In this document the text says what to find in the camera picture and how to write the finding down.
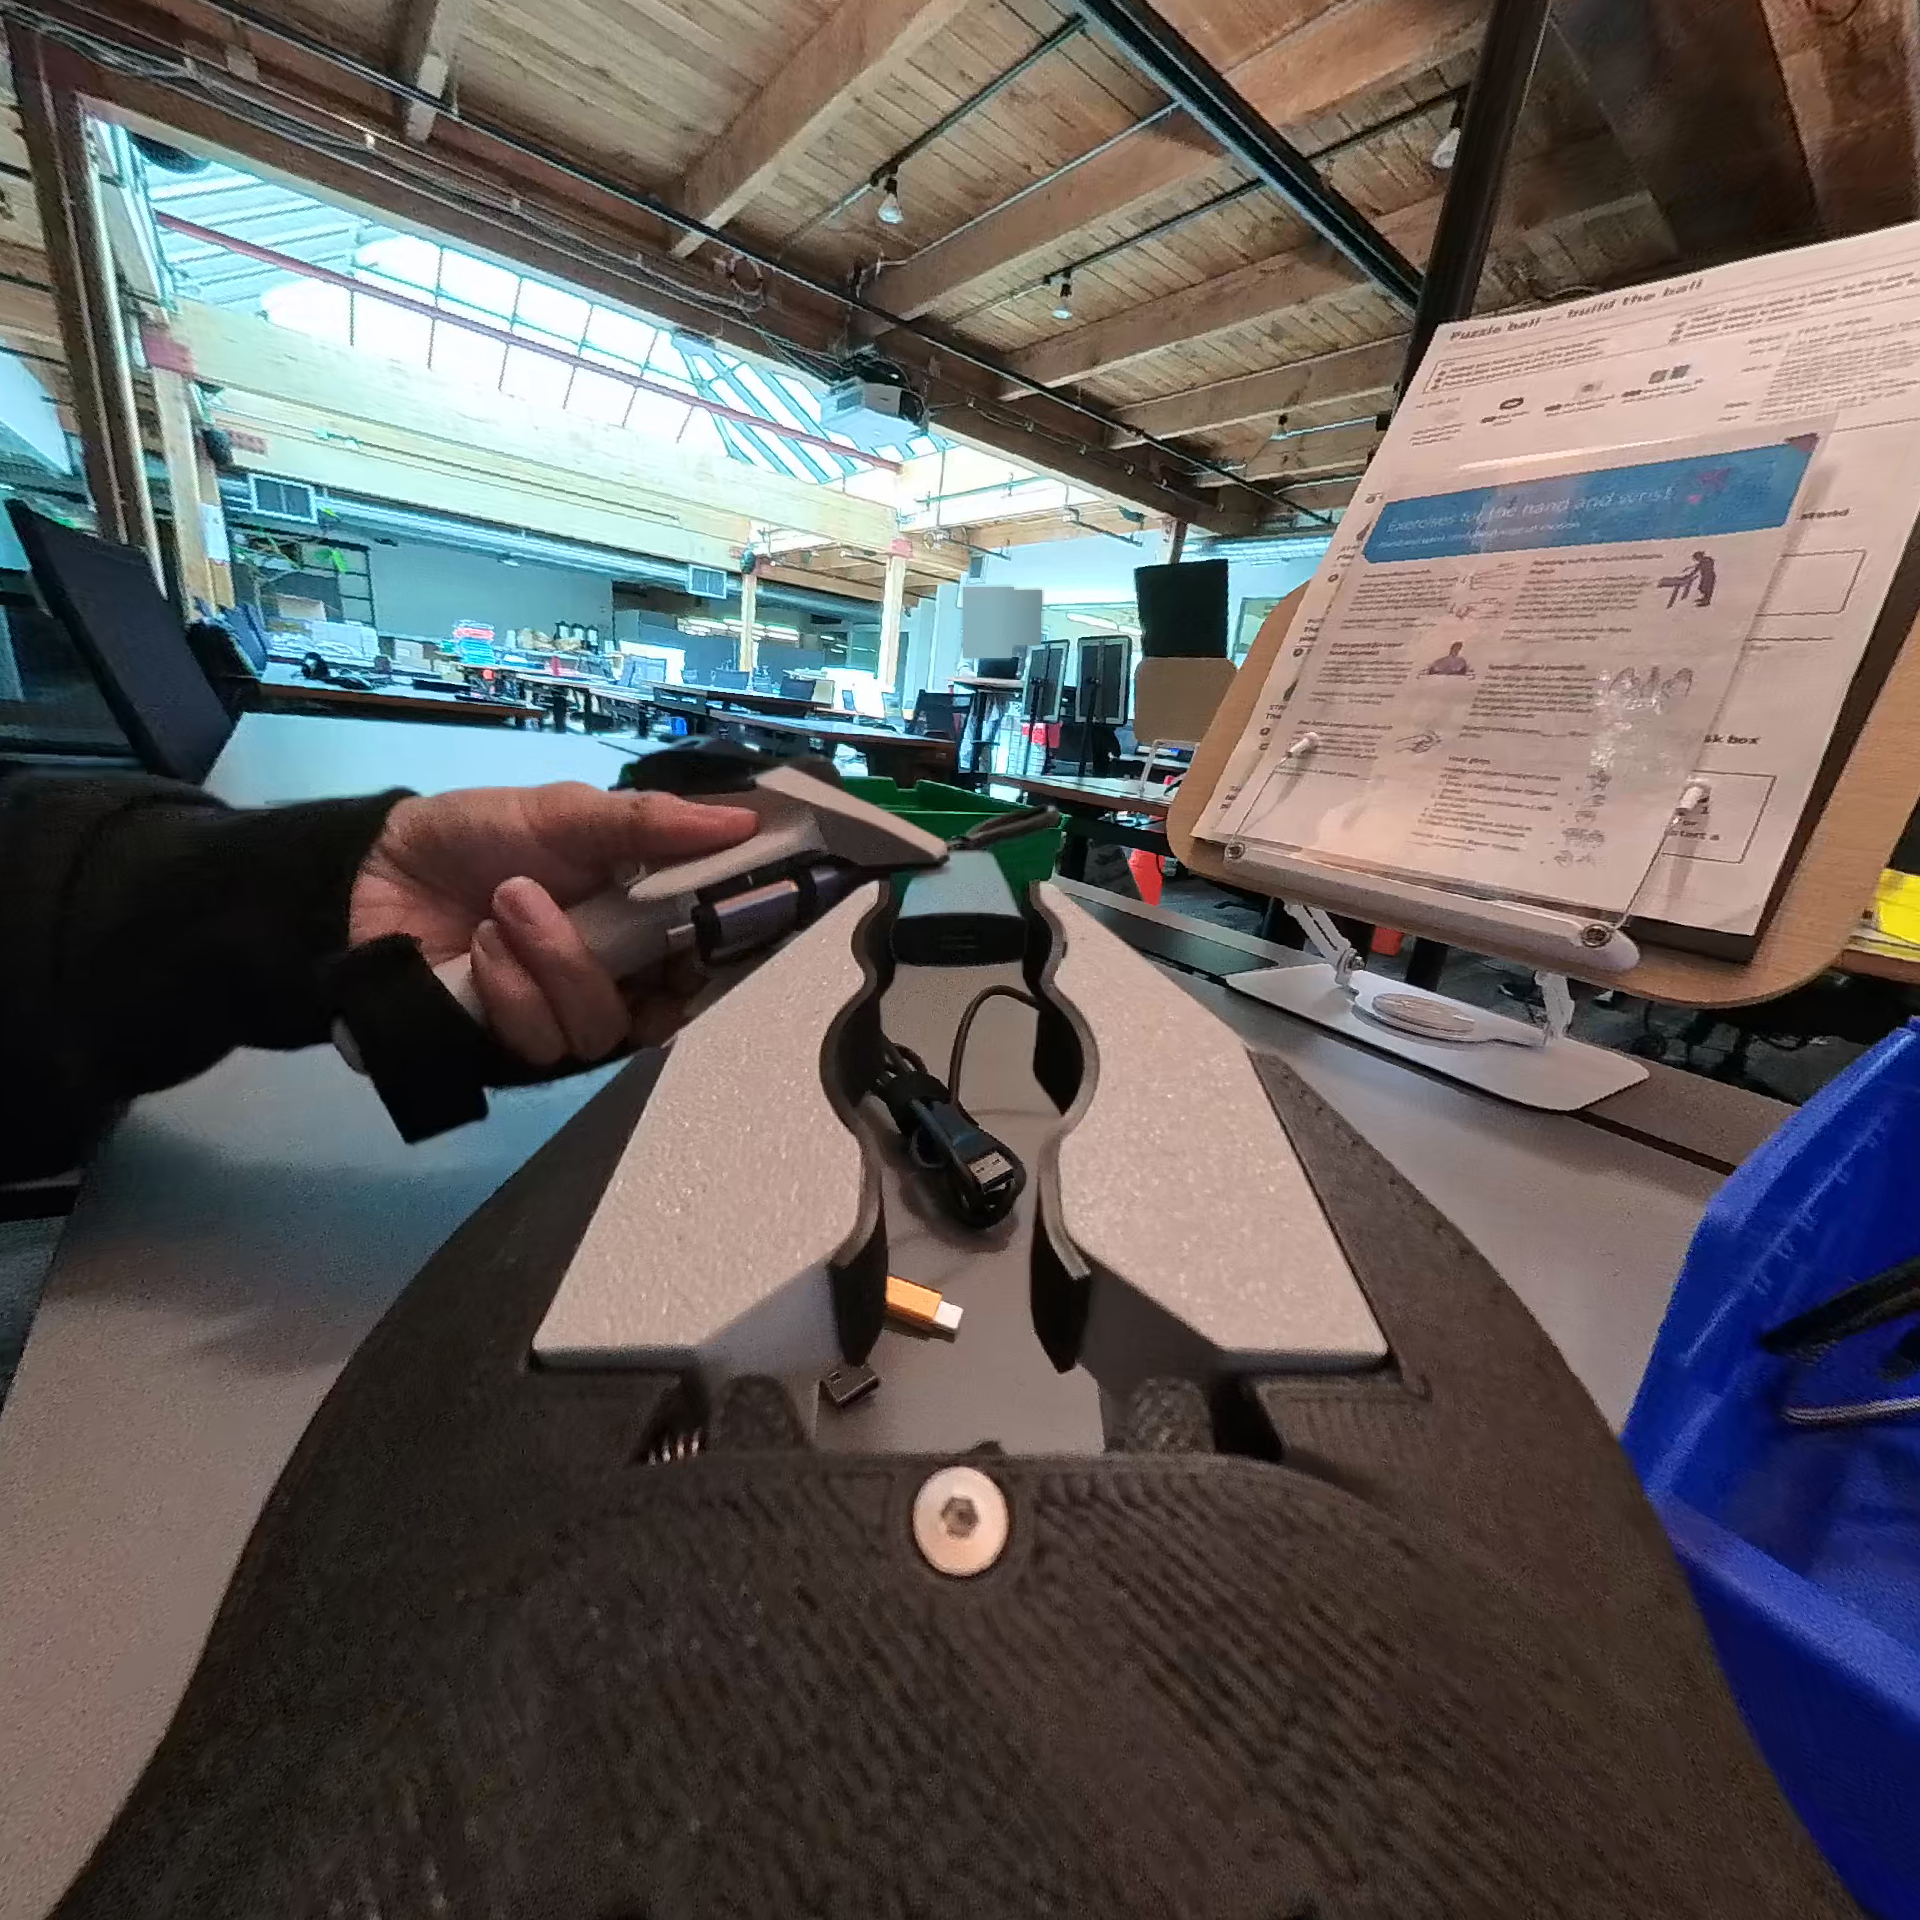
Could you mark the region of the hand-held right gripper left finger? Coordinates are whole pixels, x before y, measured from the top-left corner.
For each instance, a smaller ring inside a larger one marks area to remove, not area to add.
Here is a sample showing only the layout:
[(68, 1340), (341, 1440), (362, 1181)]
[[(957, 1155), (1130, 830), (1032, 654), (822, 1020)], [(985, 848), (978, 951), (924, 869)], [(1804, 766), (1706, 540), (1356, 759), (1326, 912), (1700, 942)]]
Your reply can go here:
[(870, 880), (668, 1048), (533, 1341), (548, 1372), (822, 1376), (885, 1318), (880, 1174), (858, 1131), (892, 902)]

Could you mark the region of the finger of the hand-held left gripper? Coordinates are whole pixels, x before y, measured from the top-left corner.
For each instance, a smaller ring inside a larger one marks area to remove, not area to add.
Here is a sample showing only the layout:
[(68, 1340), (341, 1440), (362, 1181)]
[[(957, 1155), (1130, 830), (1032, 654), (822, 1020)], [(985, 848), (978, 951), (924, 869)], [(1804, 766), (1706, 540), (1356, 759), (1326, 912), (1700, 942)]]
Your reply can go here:
[(828, 857), (863, 873), (924, 873), (949, 857), (938, 835), (792, 764), (757, 773), (754, 813), (758, 863)]

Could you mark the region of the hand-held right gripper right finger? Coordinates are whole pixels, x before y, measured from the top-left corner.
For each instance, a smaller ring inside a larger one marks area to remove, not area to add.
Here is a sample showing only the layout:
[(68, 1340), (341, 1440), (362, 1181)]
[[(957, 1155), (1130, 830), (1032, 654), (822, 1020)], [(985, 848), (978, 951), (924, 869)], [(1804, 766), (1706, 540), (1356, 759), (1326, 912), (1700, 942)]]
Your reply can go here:
[(1028, 1261), (1087, 1376), (1366, 1376), (1389, 1348), (1246, 1045), (1055, 883), (1025, 901), (1032, 1075), (1057, 1112)]

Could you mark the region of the green plastic bin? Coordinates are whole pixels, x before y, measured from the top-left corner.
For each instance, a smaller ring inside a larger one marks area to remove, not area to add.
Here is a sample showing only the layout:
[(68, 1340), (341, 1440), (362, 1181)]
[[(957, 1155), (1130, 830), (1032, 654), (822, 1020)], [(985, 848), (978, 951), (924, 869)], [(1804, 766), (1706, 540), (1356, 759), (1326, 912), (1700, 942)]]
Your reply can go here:
[(1054, 875), (1064, 843), (1057, 812), (1023, 800), (999, 800), (988, 790), (932, 780), (897, 784), (877, 775), (842, 775), (840, 785), (949, 846), (991, 853), (1016, 896)]

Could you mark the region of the grey metal USB hub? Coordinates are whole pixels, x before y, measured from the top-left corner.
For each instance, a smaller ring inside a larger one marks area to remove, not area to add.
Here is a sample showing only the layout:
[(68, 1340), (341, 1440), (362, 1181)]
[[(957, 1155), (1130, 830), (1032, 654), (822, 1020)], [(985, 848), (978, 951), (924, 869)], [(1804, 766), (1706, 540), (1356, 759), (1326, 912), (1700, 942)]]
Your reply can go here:
[(892, 955), (901, 968), (999, 968), (1023, 960), (1023, 912), (989, 849), (901, 877)]

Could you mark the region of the blue plastic bin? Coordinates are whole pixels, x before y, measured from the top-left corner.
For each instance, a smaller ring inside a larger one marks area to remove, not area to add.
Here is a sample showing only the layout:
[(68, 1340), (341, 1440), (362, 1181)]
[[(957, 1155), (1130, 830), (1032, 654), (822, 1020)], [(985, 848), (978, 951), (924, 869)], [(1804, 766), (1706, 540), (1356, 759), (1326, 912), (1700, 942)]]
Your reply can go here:
[(1735, 1701), (1841, 1884), (1918, 1915), (1918, 1313), (1814, 1356), (1766, 1327), (1918, 1254), (1918, 1031), (1717, 1191), (1623, 1447)]

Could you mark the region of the person's left forearm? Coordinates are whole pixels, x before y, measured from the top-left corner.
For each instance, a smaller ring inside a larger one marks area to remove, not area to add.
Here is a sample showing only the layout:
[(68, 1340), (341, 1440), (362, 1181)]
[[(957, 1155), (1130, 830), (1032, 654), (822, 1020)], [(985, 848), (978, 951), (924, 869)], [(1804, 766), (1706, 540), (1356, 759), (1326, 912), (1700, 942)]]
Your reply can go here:
[(78, 1167), (134, 1096), (234, 1048), (346, 1037), (405, 1140), (489, 1110), (505, 1056), (351, 885), (402, 788), (225, 806), (143, 775), (2, 785), (2, 1174)]

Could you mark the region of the grey desk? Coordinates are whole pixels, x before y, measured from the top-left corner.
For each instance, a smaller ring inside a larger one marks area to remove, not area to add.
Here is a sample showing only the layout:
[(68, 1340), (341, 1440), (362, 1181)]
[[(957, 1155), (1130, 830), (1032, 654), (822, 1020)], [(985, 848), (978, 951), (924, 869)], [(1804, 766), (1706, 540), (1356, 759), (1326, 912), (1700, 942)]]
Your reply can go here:
[(4, 1419), (4, 1915), (1858, 1915), (1534, 1327), (1666, 1307), (1664, 1171), (1553, 1189), (1247, 1048), (1388, 1364), (1229, 1447), (1031, 1392), (1036, 1203), (880, 1428), (530, 1357), (663, 1054), (388, 1137), (330, 1052), (134, 1104)]

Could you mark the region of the person's left hand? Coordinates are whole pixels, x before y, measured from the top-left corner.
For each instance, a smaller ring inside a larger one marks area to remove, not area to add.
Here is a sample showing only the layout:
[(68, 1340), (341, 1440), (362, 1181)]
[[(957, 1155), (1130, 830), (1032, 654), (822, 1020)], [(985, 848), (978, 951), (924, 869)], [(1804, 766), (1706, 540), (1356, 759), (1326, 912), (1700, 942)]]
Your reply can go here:
[(464, 955), (485, 1025), (517, 1062), (598, 1065), (669, 1037), (704, 977), (673, 964), (617, 981), (566, 909), (757, 828), (742, 806), (586, 784), (400, 800), (351, 880), (346, 943), (405, 936), (432, 967)]

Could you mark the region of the neighbouring grey table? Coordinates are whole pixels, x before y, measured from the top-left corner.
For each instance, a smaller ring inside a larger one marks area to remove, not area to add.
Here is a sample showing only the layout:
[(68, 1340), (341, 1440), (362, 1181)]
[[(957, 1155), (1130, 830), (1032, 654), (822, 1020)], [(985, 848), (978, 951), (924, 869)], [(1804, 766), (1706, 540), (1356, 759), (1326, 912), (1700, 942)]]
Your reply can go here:
[(202, 788), (232, 806), (344, 800), (394, 785), (418, 795), (560, 781), (608, 788), (621, 766), (656, 750), (654, 741), (617, 734), (253, 713), (234, 724)]

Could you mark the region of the cardboard panel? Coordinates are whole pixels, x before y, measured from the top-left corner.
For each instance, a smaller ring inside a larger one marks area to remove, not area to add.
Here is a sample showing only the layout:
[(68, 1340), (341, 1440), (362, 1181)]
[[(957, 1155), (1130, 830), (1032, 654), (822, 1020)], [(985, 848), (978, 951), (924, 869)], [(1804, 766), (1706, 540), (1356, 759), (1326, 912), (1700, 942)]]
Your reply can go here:
[(1145, 656), (1136, 667), (1136, 743), (1197, 743), (1237, 679), (1225, 656)]

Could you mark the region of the black monitor panel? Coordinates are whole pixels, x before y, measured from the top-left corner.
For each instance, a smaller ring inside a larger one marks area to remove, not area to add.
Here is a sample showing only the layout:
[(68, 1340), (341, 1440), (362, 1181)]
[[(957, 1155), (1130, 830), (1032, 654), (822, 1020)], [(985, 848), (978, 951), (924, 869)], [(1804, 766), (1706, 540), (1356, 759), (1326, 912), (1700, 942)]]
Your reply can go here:
[(1226, 559), (1136, 567), (1133, 582), (1142, 661), (1229, 656)]

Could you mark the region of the wooden document stand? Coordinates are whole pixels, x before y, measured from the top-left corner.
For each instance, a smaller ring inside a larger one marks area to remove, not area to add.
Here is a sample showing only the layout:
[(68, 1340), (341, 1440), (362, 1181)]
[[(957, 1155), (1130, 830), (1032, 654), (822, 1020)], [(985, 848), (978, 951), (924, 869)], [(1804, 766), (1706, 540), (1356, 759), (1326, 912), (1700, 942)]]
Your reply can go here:
[(1257, 640), (1169, 817), (1180, 859), (1270, 896), (1302, 926), (1300, 967), (1232, 975), (1229, 989), (1407, 1065), (1572, 1112), (1636, 1086), (1646, 1065), (1604, 1062), (1594, 1047), (1572, 1043), (1569, 982), (1700, 1008), (1800, 987), (1854, 936), (1912, 804), (1916, 775), (1894, 775), (1890, 764), (1912, 743), (1916, 542), (1904, 581), (1887, 608), (1882, 669), (1848, 700), (1760, 933), (1743, 939), (1633, 917), (1612, 923), (1593, 907), (1470, 896), (1312, 857), (1232, 855), (1199, 835), (1306, 582), (1286, 604), (1286, 633)]

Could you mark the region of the dark angled monitor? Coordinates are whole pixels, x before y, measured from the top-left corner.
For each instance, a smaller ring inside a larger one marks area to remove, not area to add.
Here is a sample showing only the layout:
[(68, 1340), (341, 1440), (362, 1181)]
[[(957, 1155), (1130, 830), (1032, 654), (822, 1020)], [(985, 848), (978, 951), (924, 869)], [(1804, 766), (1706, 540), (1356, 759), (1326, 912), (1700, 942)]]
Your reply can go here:
[(12, 497), (6, 519), (47, 612), (90, 669), (145, 773), (202, 784), (232, 732), (153, 565)]

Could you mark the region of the black metal pole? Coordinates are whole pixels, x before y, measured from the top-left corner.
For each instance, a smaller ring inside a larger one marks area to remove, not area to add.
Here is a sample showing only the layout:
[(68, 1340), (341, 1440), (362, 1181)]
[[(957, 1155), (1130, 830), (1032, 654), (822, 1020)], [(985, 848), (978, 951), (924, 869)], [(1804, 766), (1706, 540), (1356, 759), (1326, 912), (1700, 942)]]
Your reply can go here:
[(1495, 243), (1504, 174), (1540, 57), (1550, 1), (1495, 1), (1478, 47), (1450, 182), (1433, 231), (1396, 398), (1409, 395), (1440, 326), (1464, 320)]

